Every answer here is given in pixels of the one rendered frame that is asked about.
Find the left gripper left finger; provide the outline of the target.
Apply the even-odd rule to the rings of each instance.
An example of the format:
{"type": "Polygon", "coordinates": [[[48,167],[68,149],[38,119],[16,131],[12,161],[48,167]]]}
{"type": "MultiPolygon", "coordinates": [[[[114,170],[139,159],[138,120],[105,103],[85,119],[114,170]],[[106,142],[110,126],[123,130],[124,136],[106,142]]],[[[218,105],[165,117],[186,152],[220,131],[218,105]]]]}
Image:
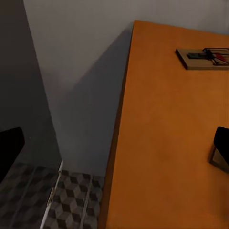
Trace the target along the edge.
{"type": "Polygon", "coordinates": [[[25,145],[20,127],[0,132],[0,184],[25,145]]]}

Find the mousetrap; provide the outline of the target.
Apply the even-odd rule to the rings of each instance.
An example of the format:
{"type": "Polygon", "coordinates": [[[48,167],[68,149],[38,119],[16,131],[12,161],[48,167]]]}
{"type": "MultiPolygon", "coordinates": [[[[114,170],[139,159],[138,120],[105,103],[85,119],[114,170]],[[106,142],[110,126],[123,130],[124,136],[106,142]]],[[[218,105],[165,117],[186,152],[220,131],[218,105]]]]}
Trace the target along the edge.
{"type": "Polygon", "coordinates": [[[211,155],[209,163],[213,166],[218,167],[218,169],[226,173],[229,173],[229,165],[227,164],[227,162],[225,161],[225,159],[223,158],[223,156],[221,155],[216,146],[213,150],[213,154],[211,155]]]}
{"type": "Polygon", "coordinates": [[[186,70],[229,70],[229,48],[176,49],[186,70]]]}

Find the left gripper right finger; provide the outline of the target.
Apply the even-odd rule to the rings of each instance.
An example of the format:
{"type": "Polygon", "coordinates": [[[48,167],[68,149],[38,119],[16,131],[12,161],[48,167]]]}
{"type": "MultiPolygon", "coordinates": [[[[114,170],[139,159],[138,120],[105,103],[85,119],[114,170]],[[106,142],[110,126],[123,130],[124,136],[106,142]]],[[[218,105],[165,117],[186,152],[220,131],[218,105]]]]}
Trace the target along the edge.
{"type": "Polygon", "coordinates": [[[224,127],[218,127],[214,145],[217,147],[227,164],[229,165],[229,129],[224,127]]]}

